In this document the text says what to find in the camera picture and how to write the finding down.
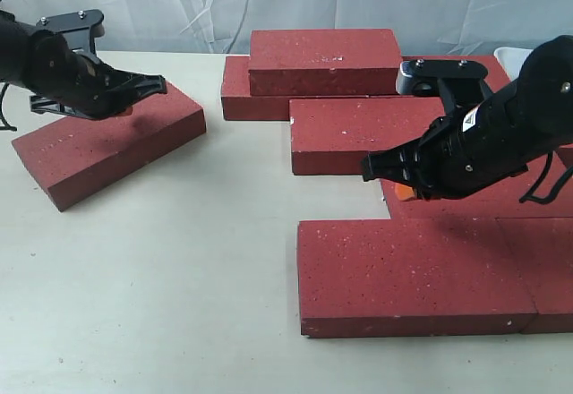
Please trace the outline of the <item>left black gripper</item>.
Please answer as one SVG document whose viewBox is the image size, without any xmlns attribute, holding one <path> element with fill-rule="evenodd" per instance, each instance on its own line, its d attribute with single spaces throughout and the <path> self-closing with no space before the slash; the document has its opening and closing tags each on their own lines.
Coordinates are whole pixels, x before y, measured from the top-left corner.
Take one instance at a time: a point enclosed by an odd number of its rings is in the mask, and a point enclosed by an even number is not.
<svg viewBox="0 0 573 394">
<path fill-rule="evenodd" d="M 127 115 L 134 103 L 167 94 L 162 75 L 117 71 L 73 52 L 63 36 L 39 30 L 30 36 L 21 83 L 33 92 L 32 113 L 103 120 Z"/>
</svg>

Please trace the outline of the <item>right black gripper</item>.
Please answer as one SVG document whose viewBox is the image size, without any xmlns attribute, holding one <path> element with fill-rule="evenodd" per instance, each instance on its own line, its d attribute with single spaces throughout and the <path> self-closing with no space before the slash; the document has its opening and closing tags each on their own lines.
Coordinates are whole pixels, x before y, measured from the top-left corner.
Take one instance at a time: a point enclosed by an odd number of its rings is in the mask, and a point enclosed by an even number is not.
<svg viewBox="0 0 573 394">
<path fill-rule="evenodd" d="M 461 199 L 520 175 L 572 142 L 572 91 L 563 88 L 571 83 L 572 37 L 562 35 L 535 48 L 518 77 L 478 107 L 435 119 L 429 130 L 437 134 L 425 132 L 419 149 L 408 142 L 368 152 L 362 179 L 397 183 L 398 200 L 415 201 Z"/>
</svg>

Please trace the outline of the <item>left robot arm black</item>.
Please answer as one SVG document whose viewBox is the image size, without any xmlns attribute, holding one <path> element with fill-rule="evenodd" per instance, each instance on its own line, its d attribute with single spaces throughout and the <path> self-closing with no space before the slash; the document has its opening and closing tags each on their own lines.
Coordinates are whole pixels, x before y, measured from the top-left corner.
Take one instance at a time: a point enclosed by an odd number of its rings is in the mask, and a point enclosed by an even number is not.
<svg viewBox="0 0 573 394">
<path fill-rule="evenodd" d="M 124 113 L 167 93 L 161 75 L 115 69 L 96 54 L 104 35 L 98 9 L 43 18 L 34 25 L 1 13 L 1 82 L 32 92 L 30 110 L 90 121 Z"/>
</svg>

